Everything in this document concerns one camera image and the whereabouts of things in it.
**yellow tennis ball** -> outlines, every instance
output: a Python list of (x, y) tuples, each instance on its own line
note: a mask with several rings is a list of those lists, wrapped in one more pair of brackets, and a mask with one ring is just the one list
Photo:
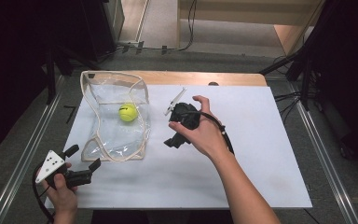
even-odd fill
[(122, 120), (130, 122), (138, 117), (138, 112), (134, 104), (124, 104), (118, 110), (118, 115)]

